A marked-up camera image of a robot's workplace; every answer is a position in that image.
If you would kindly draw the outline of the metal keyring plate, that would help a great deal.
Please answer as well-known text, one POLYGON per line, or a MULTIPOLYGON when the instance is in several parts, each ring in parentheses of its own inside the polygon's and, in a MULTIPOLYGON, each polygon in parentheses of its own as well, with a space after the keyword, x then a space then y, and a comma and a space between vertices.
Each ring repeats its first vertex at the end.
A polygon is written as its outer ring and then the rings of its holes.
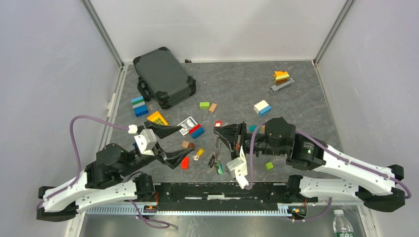
POLYGON ((220 164, 220 150, 221 150, 221 140, 218 135, 214 136, 216 138, 215 140, 215 146, 212 151, 212 155, 209 157, 208 166, 210 168, 213 168, 216 165, 220 164))

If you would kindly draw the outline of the red key tag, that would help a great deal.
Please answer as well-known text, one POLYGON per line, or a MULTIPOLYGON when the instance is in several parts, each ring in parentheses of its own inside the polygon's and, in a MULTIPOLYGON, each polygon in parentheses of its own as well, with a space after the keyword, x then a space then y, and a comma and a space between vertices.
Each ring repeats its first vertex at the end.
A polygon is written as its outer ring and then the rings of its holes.
POLYGON ((214 124, 214 127, 221 127, 222 126, 222 121, 217 120, 214 124))

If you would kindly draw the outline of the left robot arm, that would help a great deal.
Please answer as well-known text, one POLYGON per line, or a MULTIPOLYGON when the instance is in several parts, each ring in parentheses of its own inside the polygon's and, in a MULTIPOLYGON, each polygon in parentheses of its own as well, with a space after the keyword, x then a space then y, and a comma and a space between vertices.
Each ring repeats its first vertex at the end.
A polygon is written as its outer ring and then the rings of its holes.
POLYGON ((79 169, 75 178, 58 187, 39 188, 41 204, 37 207, 37 220, 63 222, 90 208, 117 201, 156 201, 152 177, 140 174, 133 180, 133 173, 158 161, 171 169, 178 167, 194 150, 187 147, 166 152, 158 139, 181 130, 181 126, 160 125, 146 121, 143 125, 129 125, 125 130, 134 135, 134 149, 127 151, 110 143, 96 153, 96 160, 79 169))

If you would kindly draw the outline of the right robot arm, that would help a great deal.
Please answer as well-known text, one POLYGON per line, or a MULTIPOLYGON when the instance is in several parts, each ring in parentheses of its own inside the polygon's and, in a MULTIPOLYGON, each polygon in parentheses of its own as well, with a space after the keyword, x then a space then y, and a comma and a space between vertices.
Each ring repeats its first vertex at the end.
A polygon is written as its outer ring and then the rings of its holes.
POLYGON ((283 117, 272 118, 248 132, 245 123, 216 126, 213 132, 228 148, 232 160, 227 172, 240 188, 254 183, 253 158, 257 155, 285 156, 286 164, 302 171, 330 174, 332 179, 291 175, 285 188, 291 201, 301 198, 341 198, 356 200, 369 209, 393 212, 412 196, 402 183, 400 165, 378 166, 344 154, 315 139, 283 117))

